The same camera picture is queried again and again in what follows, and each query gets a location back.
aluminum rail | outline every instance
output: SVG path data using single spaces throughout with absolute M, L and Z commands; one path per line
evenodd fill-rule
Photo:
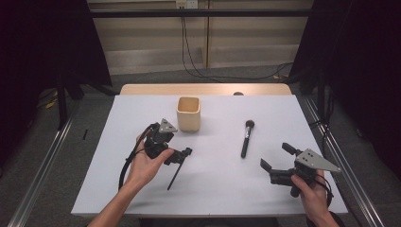
M 62 143 L 64 142 L 65 137 L 70 130 L 72 121 L 78 112 L 79 101 L 75 101 L 73 103 L 72 111 L 70 117 L 67 119 L 67 122 L 64 124 L 61 130 L 56 133 L 56 136 L 53 140 L 52 145 L 50 146 L 46 156 L 44 157 L 44 161 L 42 162 L 38 172 L 34 180 L 32 181 L 29 189 L 25 193 L 22 201 L 18 205 L 17 210 L 12 216 L 8 227 L 23 227 L 26 224 L 27 218 L 29 217 L 30 212 L 32 211 L 33 206 L 35 205 L 36 200 L 39 197 L 39 194 L 42 191 L 44 183 L 47 179 L 47 176 L 50 172 L 50 169 L 57 157 L 57 154 L 61 148 Z
M 141 17 L 327 17 L 343 9 L 90 9 L 43 12 L 54 17 L 141 18 Z
M 320 118 L 317 114 L 317 107 L 313 100 L 310 97 L 307 97 L 305 99 L 305 103 L 307 108 L 311 112 L 314 120 L 318 121 Z M 326 145 L 329 147 L 329 150 L 332 153 L 334 159 L 340 166 L 342 175 L 344 176 L 345 181 L 350 187 L 351 192 L 353 193 L 354 198 L 357 200 L 357 203 L 369 225 L 371 227 L 385 226 L 383 221 L 380 219 L 377 211 L 375 210 L 375 206 L 373 205 L 371 199 L 366 194 L 362 185 L 359 183 L 357 176 L 354 174 L 354 171 L 345 159 L 345 156 L 343 155 L 342 150 L 340 149 L 340 146 L 335 140 L 331 131 L 329 129 L 326 130 L 326 128 L 322 124 L 319 125 L 319 130 L 322 135 L 326 133 Z

electrical outlet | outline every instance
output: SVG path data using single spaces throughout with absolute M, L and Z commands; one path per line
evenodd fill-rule
M 186 9 L 197 9 L 197 8 L 198 8 L 198 0 L 186 1 Z
M 186 9 L 186 0 L 176 0 L 177 9 Z

white table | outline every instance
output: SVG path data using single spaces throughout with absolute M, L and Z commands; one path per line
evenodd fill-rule
M 90 217 L 101 211 L 117 192 L 121 168 L 134 147 L 136 136 L 162 118 L 177 126 L 179 97 L 115 98 L 72 214 Z M 178 165 L 162 165 L 153 181 L 132 201 L 126 214 L 142 218 L 302 214 L 301 200 L 289 195 L 290 187 L 271 184 L 269 173 L 259 165 L 263 158 L 276 169 L 293 167 L 295 157 L 281 149 L 283 142 L 320 153 L 296 96 L 198 97 L 200 130 L 178 131 L 169 143 L 178 150 L 193 149 L 171 189 L 166 190 Z M 248 119 L 255 122 L 255 127 L 247 157 L 242 159 L 240 152 Z M 331 175 L 325 173 L 325 176 L 335 196 L 330 210 L 346 213 Z

beige cup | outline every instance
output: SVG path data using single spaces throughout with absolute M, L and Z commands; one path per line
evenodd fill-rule
M 180 97 L 177 105 L 177 119 L 181 131 L 198 131 L 201 127 L 200 100 L 197 97 Z

black brush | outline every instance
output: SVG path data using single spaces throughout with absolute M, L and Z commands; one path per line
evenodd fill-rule
M 245 156 L 247 155 L 248 143 L 250 142 L 251 130 L 254 127 L 254 122 L 252 120 L 247 120 L 247 123 L 245 123 L 245 127 L 246 127 L 245 140 L 241 152 L 242 158 L 245 158 Z

